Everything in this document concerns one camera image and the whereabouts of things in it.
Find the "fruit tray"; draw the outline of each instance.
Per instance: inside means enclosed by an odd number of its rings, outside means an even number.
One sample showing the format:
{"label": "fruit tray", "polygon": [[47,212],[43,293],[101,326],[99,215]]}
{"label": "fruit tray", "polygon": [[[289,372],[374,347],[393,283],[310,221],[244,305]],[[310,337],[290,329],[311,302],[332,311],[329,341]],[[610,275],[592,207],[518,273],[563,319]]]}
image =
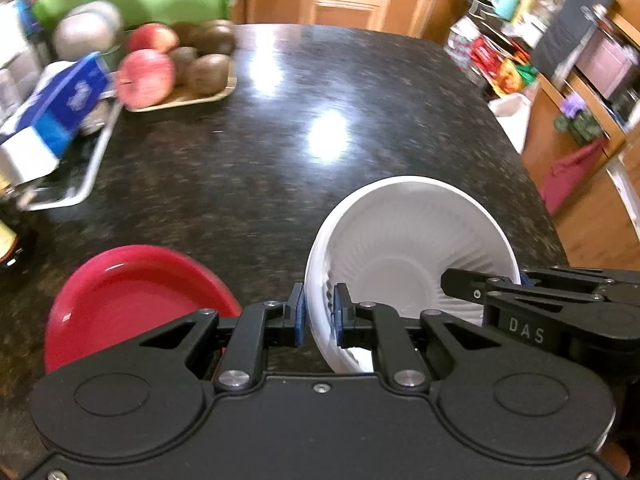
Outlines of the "fruit tray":
{"label": "fruit tray", "polygon": [[175,106],[185,106],[185,105],[194,105],[197,103],[210,103],[213,101],[220,101],[220,99],[224,99],[228,95],[232,94],[236,89],[236,66],[233,61],[229,63],[229,76],[226,80],[226,88],[222,92],[218,92],[217,94],[201,97],[197,94],[194,94],[190,91],[186,86],[177,86],[169,97],[167,97],[161,103],[157,105],[148,106],[146,108],[129,108],[127,110],[130,112],[151,112],[153,110],[162,110],[163,108],[173,108]]}

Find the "white round container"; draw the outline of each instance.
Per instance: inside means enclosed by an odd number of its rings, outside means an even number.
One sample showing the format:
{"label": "white round container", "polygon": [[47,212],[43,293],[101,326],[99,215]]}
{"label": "white round container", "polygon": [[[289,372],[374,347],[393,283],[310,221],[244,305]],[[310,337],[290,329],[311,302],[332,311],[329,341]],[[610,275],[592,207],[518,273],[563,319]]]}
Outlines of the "white round container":
{"label": "white round container", "polygon": [[351,299],[395,307],[418,318],[438,308],[475,324],[482,306],[445,296],[449,267],[520,283],[513,251],[491,215],[459,189],[432,178],[396,176],[365,186],[325,219],[309,253],[305,294],[311,332],[335,372],[372,371],[370,352],[335,343],[332,295],[345,282]]}

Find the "mug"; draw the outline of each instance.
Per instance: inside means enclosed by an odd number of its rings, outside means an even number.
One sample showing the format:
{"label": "mug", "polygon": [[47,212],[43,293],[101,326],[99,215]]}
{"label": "mug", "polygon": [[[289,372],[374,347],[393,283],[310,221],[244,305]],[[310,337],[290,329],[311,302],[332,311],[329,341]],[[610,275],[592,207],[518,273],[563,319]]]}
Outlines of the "mug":
{"label": "mug", "polygon": [[491,3],[498,16],[505,20],[510,20],[518,7],[519,1],[520,0],[491,0]]}

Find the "red cloth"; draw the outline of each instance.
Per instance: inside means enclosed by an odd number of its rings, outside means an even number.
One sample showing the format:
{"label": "red cloth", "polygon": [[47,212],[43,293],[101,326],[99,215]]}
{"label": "red cloth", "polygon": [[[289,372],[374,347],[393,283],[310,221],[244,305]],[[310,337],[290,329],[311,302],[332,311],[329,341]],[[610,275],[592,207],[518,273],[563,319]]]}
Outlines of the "red cloth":
{"label": "red cloth", "polygon": [[545,175],[545,185],[540,190],[549,214],[555,213],[580,184],[587,172],[598,161],[606,145],[607,138],[600,136],[577,152],[553,163],[551,171]]}

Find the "red apple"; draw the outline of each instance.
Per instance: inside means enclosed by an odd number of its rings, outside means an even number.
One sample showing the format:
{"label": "red apple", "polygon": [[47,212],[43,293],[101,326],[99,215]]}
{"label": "red apple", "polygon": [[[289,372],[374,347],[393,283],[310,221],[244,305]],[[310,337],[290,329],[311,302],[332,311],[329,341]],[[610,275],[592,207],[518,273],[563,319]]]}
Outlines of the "red apple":
{"label": "red apple", "polygon": [[152,48],[158,52],[169,52],[178,46],[178,35],[162,23],[145,23],[131,33],[129,51]]}
{"label": "red apple", "polygon": [[127,54],[116,73],[118,98],[129,108],[158,104],[171,93],[174,83],[171,58],[150,48]]}

